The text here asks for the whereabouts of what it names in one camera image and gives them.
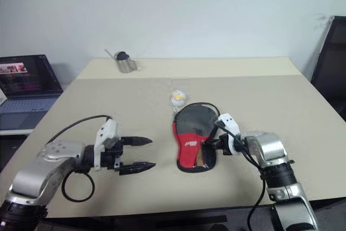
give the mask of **laptop keyboard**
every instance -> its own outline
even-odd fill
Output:
[[[56,100],[56,97],[6,100],[0,106],[0,113],[44,112],[48,111]]]

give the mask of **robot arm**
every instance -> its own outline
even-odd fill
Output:
[[[97,133],[94,146],[70,141],[48,143],[14,178],[0,208],[0,231],[34,230],[46,217],[46,205],[60,183],[72,171],[87,174],[96,165],[97,169],[107,167],[125,175],[152,168],[155,164],[150,162],[123,165],[120,161],[124,145],[142,146],[150,142],[145,137],[120,137],[118,125],[109,119]]]
[[[237,124],[229,114],[219,117],[219,123],[231,131]],[[302,185],[297,182],[285,148],[276,134],[252,132],[241,136],[243,149],[257,158],[261,179],[265,180],[269,198],[271,219],[277,231],[318,230],[316,216]],[[223,146],[231,154],[241,154],[239,144],[229,135]]]

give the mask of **table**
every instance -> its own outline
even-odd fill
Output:
[[[343,176],[346,123],[287,58],[140,60],[141,71],[120,74],[111,59],[92,60],[61,95],[0,174],[0,199],[16,173],[46,141],[80,118],[110,114],[123,135],[153,140],[144,147],[125,147],[122,161],[150,161],[140,174],[118,176],[111,170],[90,172],[94,196],[84,203],[65,200],[58,191],[48,217],[130,215],[254,204],[262,182],[241,156],[222,156],[205,173],[176,167],[177,144],[170,94],[181,89],[190,102],[211,102],[230,113],[241,132],[275,132],[283,141],[297,179],[310,200],[346,196]],[[84,122],[61,138],[93,144],[104,121]],[[66,184],[81,199],[90,184],[75,174]],[[263,204],[271,203],[265,195]]]

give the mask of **black cable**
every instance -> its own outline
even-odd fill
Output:
[[[241,140],[239,140],[231,131],[227,130],[226,128],[224,128],[223,126],[221,126],[220,124],[218,124],[217,122],[215,122],[215,125],[217,127],[219,127],[220,129],[222,129],[223,131],[225,131],[227,134],[229,134],[230,136],[232,136],[234,138],[234,140],[237,141],[237,143],[240,146],[241,152],[244,155],[245,159],[250,162],[253,166],[255,166],[259,171],[261,171],[261,167],[260,165],[255,161],[255,159],[251,156],[251,154],[243,147],[243,143]],[[263,197],[264,197],[264,193],[265,193],[265,180],[262,180],[263,182],[263,186],[262,186],[262,192],[261,195],[259,196],[258,200],[256,201],[256,203],[252,206],[249,215],[248,215],[248,228],[250,231],[252,231],[252,227],[251,227],[251,217],[253,215],[253,213],[255,212],[257,206],[261,203]]]
[[[61,192],[62,192],[63,196],[65,197],[65,199],[67,199],[67,200],[69,200],[69,201],[77,202],[77,203],[78,203],[78,202],[87,201],[88,199],[90,199],[90,198],[93,196],[93,194],[94,194],[94,192],[95,192],[95,183],[94,183],[94,180],[92,179],[92,177],[91,177],[89,174],[83,173],[83,174],[90,180],[92,190],[91,190],[91,193],[90,193],[90,195],[89,195],[88,197],[86,197],[86,198],[84,198],[84,199],[82,199],[82,200],[75,200],[75,199],[71,198],[69,195],[67,195],[66,190],[65,190],[66,181],[67,181],[67,179],[69,178],[69,176],[71,175],[71,173],[73,173],[73,172],[74,172],[74,171],[71,170],[71,171],[69,171],[69,172],[66,174],[66,176],[65,176],[65,178],[64,178],[64,180],[63,180],[63,182],[62,182],[62,184],[61,184]]]
[[[242,154],[244,155],[245,159],[247,161],[249,161],[253,166],[255,166],[258,170],[260,170],[260,166],[258,165],[258,163],[255,161],[255,159],[251,156],[251,154],[249,153],[249,151],[247,151],[244,147],[243,147],[243,143],[242,141],[240,141],[238,139],[238,137],[236,137],[231,131],[227,130],[226,128],[224,128],[223,126],[221,126],[220,124],[218,124],[217,122],[215,122],[215,125],[217,127],[219,127],[220,129],[222,129],[223,131],[225,131],[227,134],[229,134],[230,136],[232,136],[234,138],[234,140],[237,141],[237,143],[239,144],[239,147],[241,149]]]
[[[99,117],[105,117],[106,120],[108,119],[111,119],[112,117],[109,116],[109,115],[97,115],[97,116],[90,116],[90,117],[86,117],[86,118],[83,118],[81,120],[78,120],[77,122],[69,125],[68,127],[65,127],[64,129],[62,129],[61,131],[59,131],[55,136],[53,136],[47,143],[50,143],[52,141],[54,141],[59,135],[61,135],[63,132],[69,130],[70,128],[74,127],[75,125],[79,124],[79,123],[82,123],[84,121],[87,121],[87,120],[90,120],[90,119],[94,119],[94,118],[99,118]]]
[[[251,220],[251,217],[253,215],[253,213],[255,212],[257,206],[261,203],[263,197],[264,197],[264,193],[265,193],[265,180],[262,180],[263,182],[263,186],[262,186],[262,192],[261,192],[261,195],[259,196],[258,200],[256,201],[256,203],[253,205],[253,207],[251,208],[250,210],[250,213],[248,215],[248,228],[250,231],[252,231],[252,228],[251,228],[251,223],[250,223],[250,220]]]
[[[77,122],[65,127],[64,129],[60,130],[55,136],[53,136],[47,143],[50,143],[50,142],[53,142],[59,135],[61,135],[63,132],[69,130],[70,128],[74,127],[75,125],[79,124],[79,123],[82,123],[84,121],[87,121],[87,120],[90,120],[90,119],[95,119],[95,118],[100,118],[100,117],[105,117],[106,118],[106,121],[108,119],[112,119],[111,116],[109,115],[97,115],[97,116],[90,116],[90,117],[86,117],[86,118],[83,118],[81,120],[78,120]],[[75,200],[73,198],[71,198],[69,195],[67,195],[66,193],[66,190],[65,190],[65,185],[66,185],[66,181],[67,179],[69,178],[69,176],[74,172],[74,170],[71,170],[69,171],[66,176],[64,177],[63,179],[63,182],[61,184],[61,192],[63,194],[63,196],[65,197],[65,199],[69,200],[69,201],[72,201],[72,202],[84,202],[84,201],[87,201],[88,199],[90,199],[94,192],[95,192],[95,183],[94,183],[94,180],[92,179],[92,177],[87,174],[87,173],[83,173],[91,182],[91,187],[92,187],[92,190],[91,190],[91,193],[88,197],[86,197],[85,199],[82,199],[82,200]]]

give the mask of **laptop screen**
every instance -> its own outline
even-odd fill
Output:
[[[0,87],[7,97],[62,93],[45,55],[0,58]]]

